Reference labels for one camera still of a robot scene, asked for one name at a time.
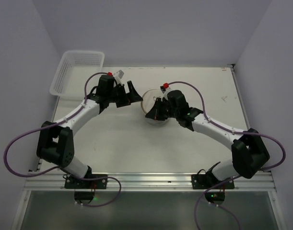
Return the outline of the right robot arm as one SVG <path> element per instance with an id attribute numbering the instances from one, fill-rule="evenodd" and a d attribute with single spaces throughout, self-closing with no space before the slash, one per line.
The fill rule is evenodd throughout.
<path id="1" fill-rule="evenodd" d="M 227 132 L 207 121 L 204 112 L 189 106 L 180 90 L 165 93 L 157 98 L 153 107 L 145 116 L 155 121 L 174 118 L 182 127 L 204 134 L 227 147 L 232 154 L 230 160 L 218 162 L 197 181 L 205 187 L 211 187 L 234 176 L 250 179 L 270 159 L 270 155 L 258 132 L 249 129 L 249 134 L 242 130 Z"/>

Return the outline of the white mesh laundry bag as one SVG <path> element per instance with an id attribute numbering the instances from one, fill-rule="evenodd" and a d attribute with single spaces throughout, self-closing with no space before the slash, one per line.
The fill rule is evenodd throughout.
<path id="1" fill-rule="evenodd" d="M 163 96 L 162 92 L 158 89 L 150 89 L 143 94 L 143 96 L 142 96 L 143 101 L 141 102 L 141 109 L 142 109 L 144 115 L 146 115 L 152 109 L 156 99 L 161 98 L 162 96 Z M 156 121 L 156 120 L 152 120 L 152 119 L 149 119 L 146 117 L 144 118 L 144 120 L 149 125 L 154 126 L 154 127 L 163 127 L 169 122 L 168 119 L 165 121 Z"/>

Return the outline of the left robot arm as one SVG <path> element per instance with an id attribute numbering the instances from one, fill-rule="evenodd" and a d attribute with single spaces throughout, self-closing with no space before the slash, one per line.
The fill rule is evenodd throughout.
<path id="1" fill-rule="evenodd" d="M 125 91 L 125 85 L 121 82 L 123 75 L 121 70 L 115 74 L 99 73 L 98 84 L 90 92 L 84 92 L 84 100 L 78 107 L 55 123 L 43 123 L 36 150 L 37 156 L 76 178 L 90 180 L 92 169 L 75 156 L 74 136 L 110 104 L 123 107 L 142 101 L 131 81 L 127 82 L 129 91 Z"/>

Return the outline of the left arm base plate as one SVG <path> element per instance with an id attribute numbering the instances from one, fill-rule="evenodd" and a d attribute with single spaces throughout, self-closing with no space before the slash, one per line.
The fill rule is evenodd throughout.
<path id="1" fill-rule="evenodd" d="M 65 178 L 65 189 L 106 189 L 108 175 L 107 174 L 91 174 L 88 179 L 77 179 L 72 175 Z"/>

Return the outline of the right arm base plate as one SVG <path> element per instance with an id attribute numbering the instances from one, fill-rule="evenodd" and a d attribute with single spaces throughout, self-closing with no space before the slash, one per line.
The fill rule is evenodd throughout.
<path id="1" fill-rule="evenodd" d="M 206 190 L 211 187 L 214 187 L 214 189 L 235 189 L 234 182 L 226 182 L 220 186 L 218 184 L 220 181 L 218 181 L 215 177 L 209 177 L 205 174 L 192 174 L 191 175 L 191 184 L 192 189 L 194 190 Z"/>

